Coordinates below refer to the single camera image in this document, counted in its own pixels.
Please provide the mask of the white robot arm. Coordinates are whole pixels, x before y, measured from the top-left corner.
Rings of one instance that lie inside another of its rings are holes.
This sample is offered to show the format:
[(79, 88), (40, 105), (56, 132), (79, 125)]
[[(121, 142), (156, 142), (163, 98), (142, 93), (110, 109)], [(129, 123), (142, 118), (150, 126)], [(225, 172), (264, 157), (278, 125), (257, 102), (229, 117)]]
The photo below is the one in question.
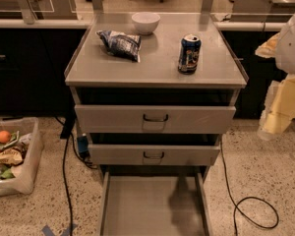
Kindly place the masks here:
[(255, 54), (274, 58), (276, 67), (287, 74), (281, 82), (272, 81), (265, 96), (258, 135), (269, 141), (281, 135), (295, 119), (295, 14)]

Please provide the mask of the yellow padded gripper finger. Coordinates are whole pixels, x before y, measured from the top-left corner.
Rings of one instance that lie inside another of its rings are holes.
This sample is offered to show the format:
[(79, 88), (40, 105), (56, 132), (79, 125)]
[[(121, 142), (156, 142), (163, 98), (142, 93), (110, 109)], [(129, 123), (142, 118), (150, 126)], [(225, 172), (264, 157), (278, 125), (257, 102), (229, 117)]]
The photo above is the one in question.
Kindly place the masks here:
[(274, 58), (276, 67), (287, 74), (281, 82), (272, 81), (265, 96), (258, 136), (270, 141), (280, 136), (295, 119), (295, 37), (281, 37), (277, 33), (260, 45), (255, 54)]

